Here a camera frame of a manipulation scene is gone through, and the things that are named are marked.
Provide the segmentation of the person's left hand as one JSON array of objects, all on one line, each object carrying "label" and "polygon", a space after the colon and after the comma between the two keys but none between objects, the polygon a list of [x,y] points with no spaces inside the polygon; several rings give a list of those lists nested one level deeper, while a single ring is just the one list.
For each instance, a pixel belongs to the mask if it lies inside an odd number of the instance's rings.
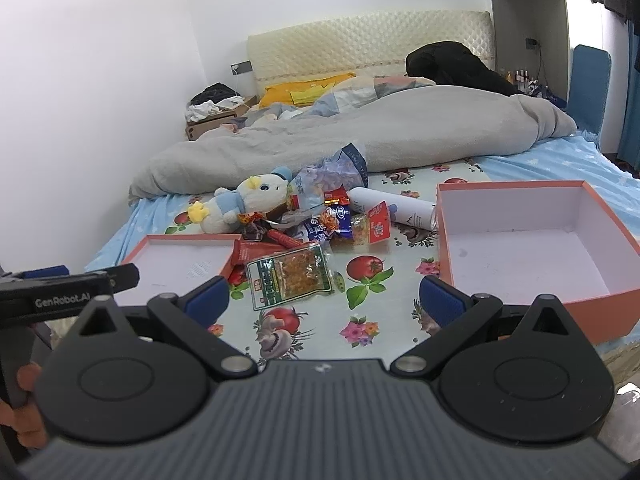
[{"label": "person's left hand", "polygon": [[[16,374],[17,385],[25,392],[32,393],[41,371],[42,368],[36,363],[22,366]],[[24,448],[40,450],[47,445],[47,431],[40,411],[32,398],[19,408],[11,408],[9,404],[2,401],[0,422],[2,426],[15,431],[18,442]]]}]

